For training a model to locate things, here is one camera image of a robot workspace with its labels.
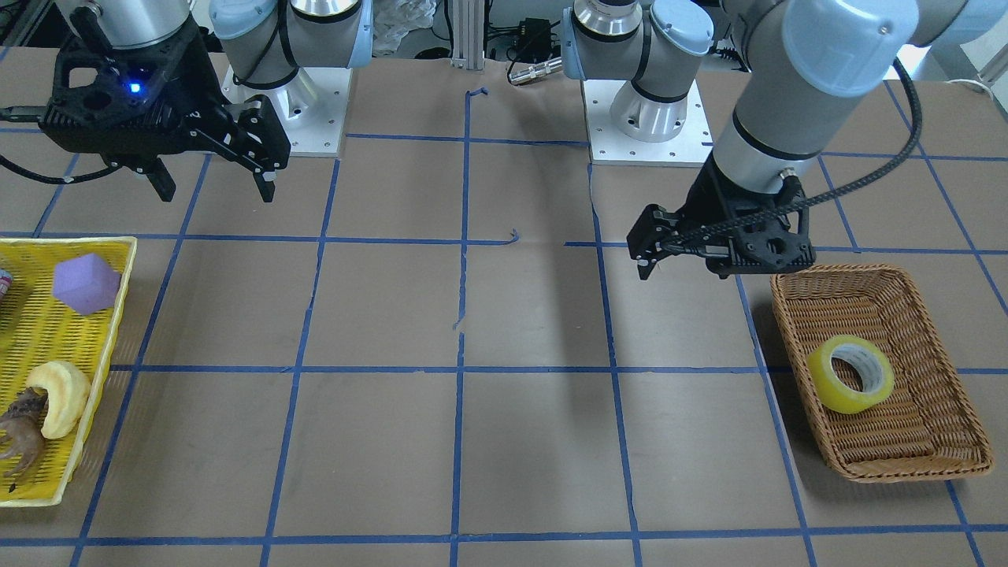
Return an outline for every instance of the basket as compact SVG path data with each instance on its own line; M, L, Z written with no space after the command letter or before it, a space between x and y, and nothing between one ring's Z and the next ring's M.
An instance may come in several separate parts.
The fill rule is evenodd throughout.
M987 474L991 443L966 396L909 274L888 264L818 265L771 279L773 311L801 403L827 464L857 482L949 479ZM839 334L875 343L889 358L888 400L854 415L825 408L807 355ZM847 385L854 369L834 361Z
M82 317L52 297L52 272L57 263L91 252L122 277L113 308ZM14 275L0 300L0 413L39 364L66 360L91 379L91 394L77 428L62 439L46 440L40 462L13 491L8 492L11 479L0 476L0 506L46 506L62 499L102 399L135 255L132 237L0 239L0 267ZM0 461L0 473L12 469L18 458Z

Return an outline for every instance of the light blue joint cap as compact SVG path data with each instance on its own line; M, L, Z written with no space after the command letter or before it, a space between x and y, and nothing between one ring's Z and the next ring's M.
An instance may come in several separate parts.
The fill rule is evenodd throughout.
M781 29L791 65L809 85L837 97L877 87L917 29L916 0L797 0Z
M347 69L367 67L371 63L371 51L374 45L374 10L371 0L361 0L361 23L357 28L357 39L354 40L354 50L350 52L350 64Z
M255 29L276 9L276 0L211 0L210 21L221 39L235 39Z
M694 55L706 55L714 43L711 16L689 0L654 0L651 19L673 45Z
M1008 10L1008 0L970 0L934 40L936 45L962 45L994 27Z
M585 70L581 67L581 56L578 54L578 37L574 32L574 19L571 17L571 8L563 8L563 15L560 17L562 37L560 37L560 56L563 59L563 75L568 79L584 81Z

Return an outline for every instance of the white mounting plate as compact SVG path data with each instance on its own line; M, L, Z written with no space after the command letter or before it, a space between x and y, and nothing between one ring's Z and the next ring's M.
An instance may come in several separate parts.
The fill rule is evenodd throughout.
M322 67L308 67L304 68L304 71L322 93L328 112L313 114L319 118L311 122L284 121L283 129L287 132L287 139L290 140L290 154L302 157L339 157L343 145L353 71ZM232 98L237 90L232 80L234 72L229 67L221 89L232 103L244 102L236 100L240 97Z
M609 165L658 165L700 167L704 164L714 138L707 123L707 113L695 81L689 87L688 110L679 135L666 142L643 142L624 134L613 123L609 108L626 81L583 81L588 138L592 144L592 162Z

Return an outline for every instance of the brown toy animal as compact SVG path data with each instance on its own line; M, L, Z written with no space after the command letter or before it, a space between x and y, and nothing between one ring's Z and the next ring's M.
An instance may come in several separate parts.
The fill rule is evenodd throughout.
M21 455L17 465L3 473L10 477L26 470L38 459L45 448L45 439L38 428L38 416L45 407L45 394L38 394L28 387L17 394L7 411L0 416L0 430L6 434L0 437L0 444L13 440L10 448L0 453L0 459L9 459Z

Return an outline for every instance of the brown wicker basket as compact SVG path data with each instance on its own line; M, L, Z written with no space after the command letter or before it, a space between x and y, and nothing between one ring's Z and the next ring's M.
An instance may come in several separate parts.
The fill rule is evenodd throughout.
M913 280L887 264L818 265L774 275L773 312L801 402L827 464L857 482L943 480L987 474L991 443L966 396ZM805 358L839 334L869 340L892 363L888 400L860 414L825 408ZM834 361L841 380L854 369Z

